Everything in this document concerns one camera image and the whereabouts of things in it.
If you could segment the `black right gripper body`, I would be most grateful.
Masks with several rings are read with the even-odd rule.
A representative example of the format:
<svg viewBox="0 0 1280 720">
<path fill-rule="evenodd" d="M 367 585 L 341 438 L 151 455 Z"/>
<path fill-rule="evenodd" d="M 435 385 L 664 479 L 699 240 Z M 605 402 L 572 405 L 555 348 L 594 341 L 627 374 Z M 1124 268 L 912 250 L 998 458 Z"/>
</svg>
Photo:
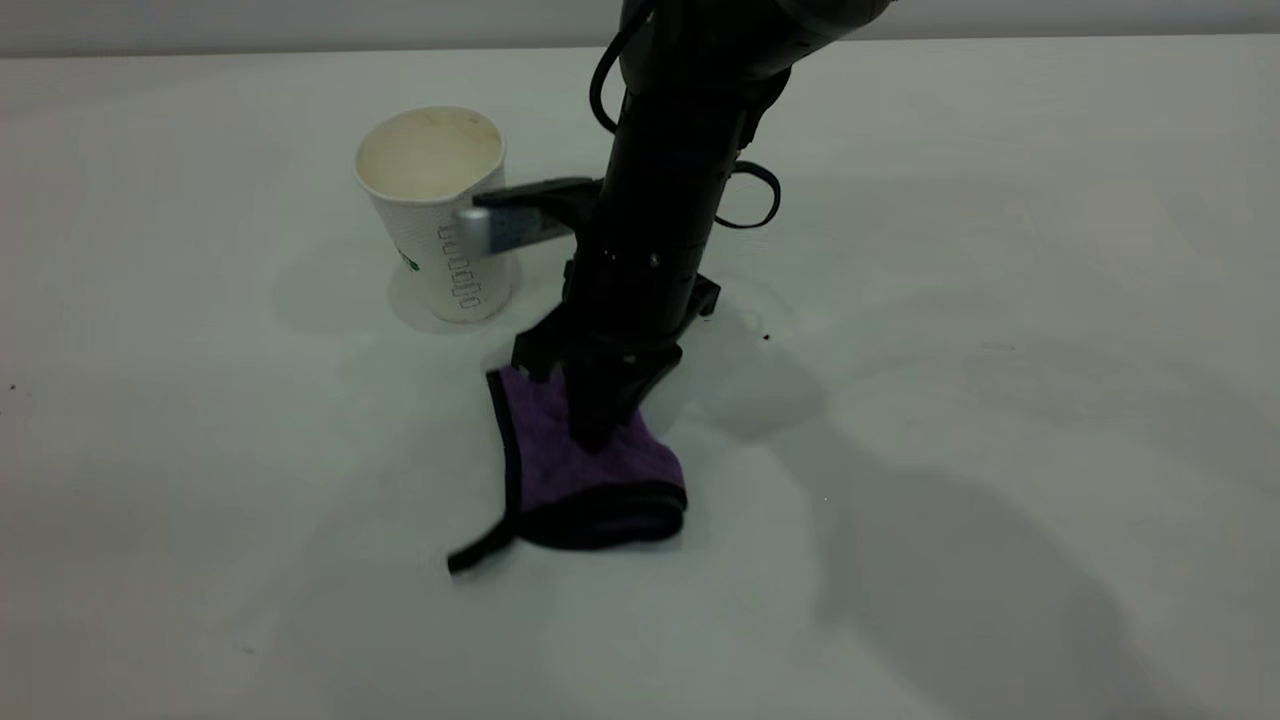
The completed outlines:
<svg viewBox="0 0 1280 720">
<path fill-rule="evenodd" d="M 704 243 L 607 252 L 581 247 L 567 263 L 559 304 L 534 328 L 518 334 L 515 370 L 538 382 L 572 359 L 593 359 L 618 386 L 625 355 L 678 345 L 701 316 L 710 315 L 719 287 L 700 273 Z"/>
</svg>

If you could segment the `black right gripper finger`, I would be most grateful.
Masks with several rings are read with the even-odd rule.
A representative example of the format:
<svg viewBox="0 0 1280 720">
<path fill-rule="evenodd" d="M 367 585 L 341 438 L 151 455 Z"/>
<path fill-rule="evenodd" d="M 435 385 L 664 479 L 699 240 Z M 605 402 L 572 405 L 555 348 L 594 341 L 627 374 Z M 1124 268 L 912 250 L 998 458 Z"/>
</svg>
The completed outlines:
<svg viewBox="0 0 1280 720">
<path fill-rule="evenodd" d="M 564 364 L 570 438 L 588 454 L 599 454 L 616 425 L 611 375 L 593 359 Z"/>
<path fill-rule="evenodd" d="M 684 351 L 678 345 L 649 354 L 625 355 L 616 370 L 618 377 L 614 424 L 628 427 L 637 415 L 645 397 L 681 363 Z"/>
</svg>

